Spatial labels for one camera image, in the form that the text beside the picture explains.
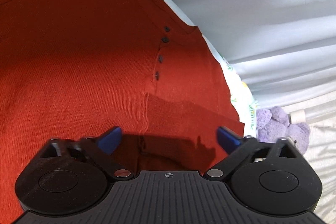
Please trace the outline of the red knit button sweater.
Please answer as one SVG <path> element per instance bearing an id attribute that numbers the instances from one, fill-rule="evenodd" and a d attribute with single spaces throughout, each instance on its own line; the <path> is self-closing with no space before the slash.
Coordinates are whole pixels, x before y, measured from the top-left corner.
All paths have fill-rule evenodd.
<path id="1" fill-rule="evenodd" d="M 199 28 L 164 0 L 1 0 L 1 223 L 49 138 L 116 126 L 111 159 L 133 172 L 204 172 L 226 156 L 217 128 L 244 132 Z"/>

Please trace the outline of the purple plush toy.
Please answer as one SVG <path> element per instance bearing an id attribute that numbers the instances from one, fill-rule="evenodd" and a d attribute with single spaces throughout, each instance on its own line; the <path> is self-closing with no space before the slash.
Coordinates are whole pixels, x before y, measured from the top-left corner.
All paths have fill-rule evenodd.
<path id="1" fill-rule="evenodd" d="M 258 109 L 257 139 L 263 143 L 275 143 L 279 138 L 289 138 L 304 155 L 309 147 L 310 128 L 306 123 L 292 124 L 289 116 L 278 106 Z"/>

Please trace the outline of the white sheer curtain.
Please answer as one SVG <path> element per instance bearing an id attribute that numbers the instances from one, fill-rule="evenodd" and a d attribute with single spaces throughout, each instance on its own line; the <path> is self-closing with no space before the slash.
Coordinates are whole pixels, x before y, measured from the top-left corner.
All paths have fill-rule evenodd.
<path id="1" fill-rule="evenodd" d="M 172 0 L 261 106 L 335 91 L 335 0 Z"/>

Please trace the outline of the floral white bed sheet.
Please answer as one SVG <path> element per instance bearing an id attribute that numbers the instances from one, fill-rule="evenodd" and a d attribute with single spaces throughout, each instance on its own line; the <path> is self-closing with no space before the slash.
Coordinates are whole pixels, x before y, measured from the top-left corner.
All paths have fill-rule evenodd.
<path id="1" fill-rule="evenodd" d="M 104 0 L 114 37 L 104 73 L 130 133 L 212 141 L 218 126 L 253 135 L 252 94 L 172 0 Z"/>

